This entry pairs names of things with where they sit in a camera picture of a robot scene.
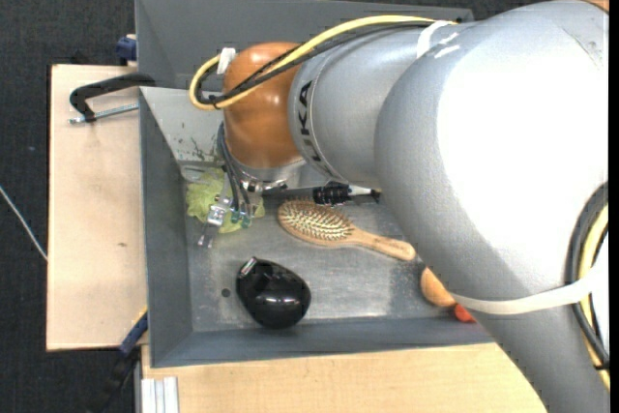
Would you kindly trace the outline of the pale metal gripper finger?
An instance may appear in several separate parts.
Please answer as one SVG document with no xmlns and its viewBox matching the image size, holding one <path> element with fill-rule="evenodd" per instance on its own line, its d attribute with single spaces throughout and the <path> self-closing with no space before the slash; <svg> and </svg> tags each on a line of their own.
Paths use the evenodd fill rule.
<svg viewBox="0 0 619 413">
<path fill-rule="evenodd" d="M 211 206 L 205 223 L 203 223 L 197 240 L 199 247 L 211 247 L 218 234 L 218 208 Z"/>
<path fill-rule="evenodd" d="M 211 248 L 219 233 L 226 211 L 220 207 L 212 207 L 206 219 L 206 247 Z"/>
</svg>

